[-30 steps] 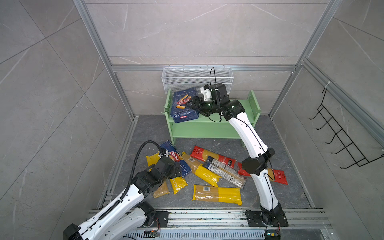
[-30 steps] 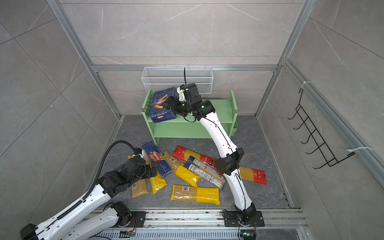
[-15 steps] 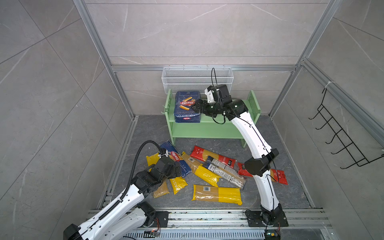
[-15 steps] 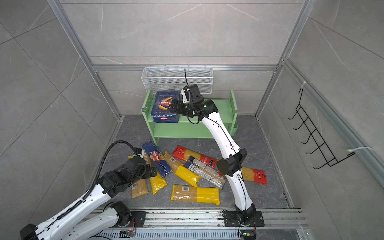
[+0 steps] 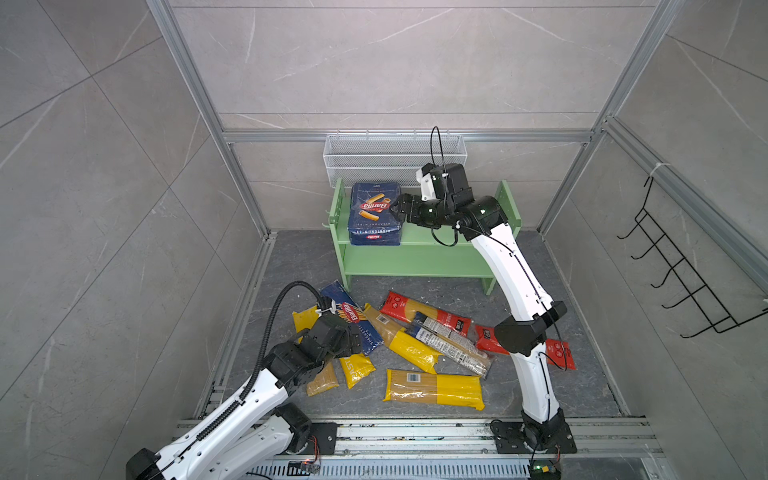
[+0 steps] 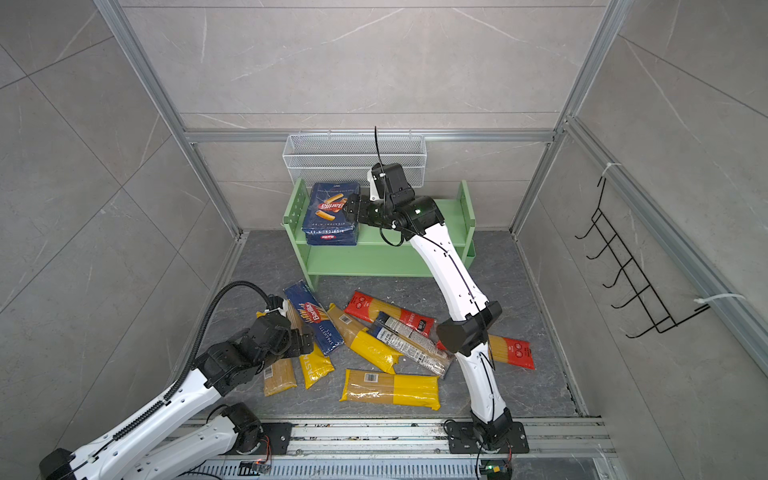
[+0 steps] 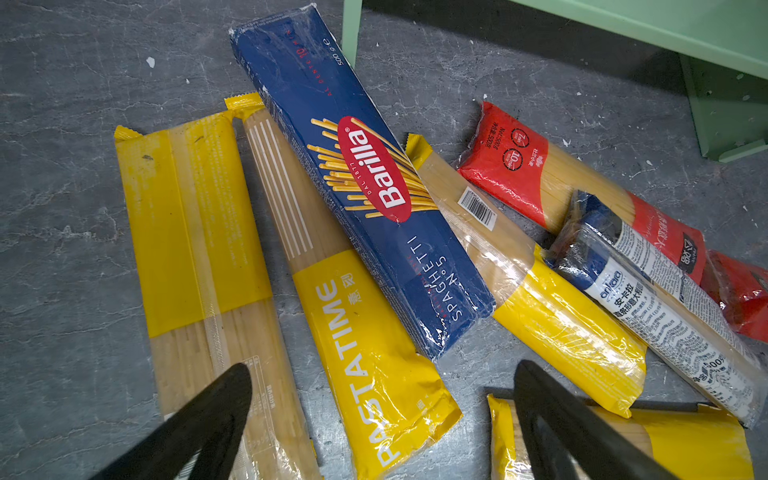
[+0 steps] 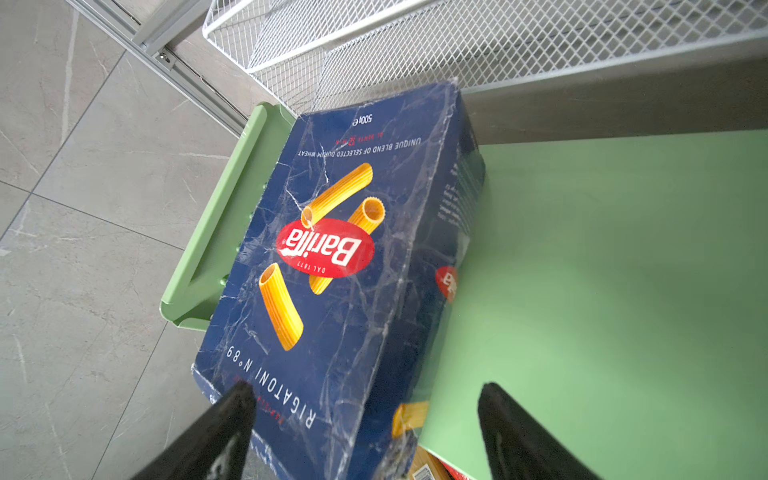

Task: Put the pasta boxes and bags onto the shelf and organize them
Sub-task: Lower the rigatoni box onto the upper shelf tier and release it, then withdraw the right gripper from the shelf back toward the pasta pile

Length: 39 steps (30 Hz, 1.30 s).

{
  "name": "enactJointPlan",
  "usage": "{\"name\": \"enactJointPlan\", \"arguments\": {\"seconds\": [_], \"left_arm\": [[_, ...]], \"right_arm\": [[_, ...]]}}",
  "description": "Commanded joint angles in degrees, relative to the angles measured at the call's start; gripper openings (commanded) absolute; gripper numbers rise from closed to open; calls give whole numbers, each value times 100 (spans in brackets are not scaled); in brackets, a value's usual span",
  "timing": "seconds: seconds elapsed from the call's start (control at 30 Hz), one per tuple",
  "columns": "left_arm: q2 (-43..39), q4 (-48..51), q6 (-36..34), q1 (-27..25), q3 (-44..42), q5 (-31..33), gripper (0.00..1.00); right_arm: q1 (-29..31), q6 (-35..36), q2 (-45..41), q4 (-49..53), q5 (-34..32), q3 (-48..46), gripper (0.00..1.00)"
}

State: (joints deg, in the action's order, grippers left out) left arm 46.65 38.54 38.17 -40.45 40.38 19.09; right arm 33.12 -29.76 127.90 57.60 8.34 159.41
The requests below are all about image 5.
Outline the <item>blue Barilla spaghetti box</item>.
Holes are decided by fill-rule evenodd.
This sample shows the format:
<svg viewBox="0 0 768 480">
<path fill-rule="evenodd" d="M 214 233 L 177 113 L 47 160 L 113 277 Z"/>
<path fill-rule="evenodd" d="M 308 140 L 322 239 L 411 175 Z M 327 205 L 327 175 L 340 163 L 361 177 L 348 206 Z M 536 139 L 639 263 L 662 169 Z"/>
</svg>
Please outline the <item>blue Barilla spaghetti box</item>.
<svg viewBox="0 0 768 480">
<path fill-rule="evenodd" d="M 362 354 L 370 356 L 378 347 L 383 345 L 381 335 L 376 331 L 361 307 L 352 299 L 339 281 L 322 287 L 320 293 L 331 298 L 339 312 L 339 315 L 350 323 L 359 327 L 361 335 Z"/>
</svg>

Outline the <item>blue Barilla rigatoni box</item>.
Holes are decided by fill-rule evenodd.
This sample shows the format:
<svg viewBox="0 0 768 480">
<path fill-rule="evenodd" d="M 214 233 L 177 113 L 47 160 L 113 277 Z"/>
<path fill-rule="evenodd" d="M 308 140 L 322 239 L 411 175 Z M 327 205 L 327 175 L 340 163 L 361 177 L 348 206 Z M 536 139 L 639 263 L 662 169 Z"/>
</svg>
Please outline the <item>blue Barilla rigatoni box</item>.
<svg viewBox="0 0 768 480">
<path fill-rule="evenodd" d="M 390 211 L 400 194 L 397 182 L 358 182 L 353 185 L 347 222 L 352 245 L 400 245 L 402 222 Z"/>
</svg>

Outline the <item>yellow spaghetti bag with lettering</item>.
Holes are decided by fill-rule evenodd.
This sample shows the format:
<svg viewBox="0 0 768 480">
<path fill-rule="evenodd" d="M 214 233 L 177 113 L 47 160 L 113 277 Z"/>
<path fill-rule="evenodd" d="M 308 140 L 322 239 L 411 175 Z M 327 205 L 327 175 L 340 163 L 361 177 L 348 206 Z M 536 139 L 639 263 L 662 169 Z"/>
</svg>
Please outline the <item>yellow spaghetti bag with lettering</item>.
<svg viewBox="0 0 768 480">
<path fill-rule="evenodd" d="M 362 379 L 376 371 L 371 360 L 364 354 L 355 354 L 340 359 L 348 389 L 352 389 Z"/>
</svg>

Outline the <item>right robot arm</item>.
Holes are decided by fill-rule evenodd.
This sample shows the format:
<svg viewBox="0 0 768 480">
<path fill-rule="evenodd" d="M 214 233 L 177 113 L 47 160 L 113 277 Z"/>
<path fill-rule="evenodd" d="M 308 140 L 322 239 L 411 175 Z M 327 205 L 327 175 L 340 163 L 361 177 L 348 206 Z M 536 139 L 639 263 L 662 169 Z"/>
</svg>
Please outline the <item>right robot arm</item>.
<svg viewBox="0 0 768 480">
<path fill-rule="evenodd" d="M 464 167 L 427 163 L 416 173 L 421 194 L 402 194 L 390 207 L 400 221 L 431 230 L 448 226 L 463 236 L 490 267 L 507 299 L 510 316 L 494 327 L 511 356 L 522 392 L 522 435 L 534 453 L 555 446 L 567 423 L 546 365 L 546 331 L 567 308 L 541 286 L 516 243 L 499 201 L 476 199 Z"/>
</svg>

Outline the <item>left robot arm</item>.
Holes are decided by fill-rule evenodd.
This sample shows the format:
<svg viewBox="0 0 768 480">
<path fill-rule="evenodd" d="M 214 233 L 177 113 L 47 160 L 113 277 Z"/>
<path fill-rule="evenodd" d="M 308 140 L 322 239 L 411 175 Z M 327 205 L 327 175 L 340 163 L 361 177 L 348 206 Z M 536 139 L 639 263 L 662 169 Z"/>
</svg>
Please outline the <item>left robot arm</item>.
<svg viewBox="0 0 768 480">
<path fill-rule="evenodd" d="M 359 326 L 325 312 L 310 329 L 271 348 L 248 381 L 158 452 L 139 450 L 127 479 L 234 479 L 286 451 L 300 453 L 312 422 L 288 399 L 334 358 L 362 351 Z"/>
</svg>

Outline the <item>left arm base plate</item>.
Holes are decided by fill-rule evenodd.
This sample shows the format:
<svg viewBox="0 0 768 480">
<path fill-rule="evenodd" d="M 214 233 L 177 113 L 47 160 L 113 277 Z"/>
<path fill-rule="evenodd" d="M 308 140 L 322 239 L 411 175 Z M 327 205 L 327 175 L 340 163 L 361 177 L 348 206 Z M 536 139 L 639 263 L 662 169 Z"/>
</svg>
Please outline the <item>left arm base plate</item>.
<svg viewBox="0 0 768 480">
<path fill-rule="evenodd" d="M 292 438 L 285 450 L 286 454 L 306 454 L 315 456 L 335 453 L 339 425 L 333 422 L 311 423 L 291 427 Z"/>
</svg>

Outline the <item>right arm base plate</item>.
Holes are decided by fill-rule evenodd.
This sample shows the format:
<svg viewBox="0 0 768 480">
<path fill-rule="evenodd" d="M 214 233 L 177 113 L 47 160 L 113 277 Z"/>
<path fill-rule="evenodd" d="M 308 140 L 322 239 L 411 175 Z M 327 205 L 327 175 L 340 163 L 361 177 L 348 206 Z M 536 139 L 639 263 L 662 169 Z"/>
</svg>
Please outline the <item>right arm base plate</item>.
<svg viewBox="0 0 768 480">
<path fill-rule="evenodd" d="M 570 426 L 561 423 L 554 429 L 539 431 L 524 421 L 492 420 L 489 424 L 499 454 L 575 454 L 578 448 Z"/>
</svg>

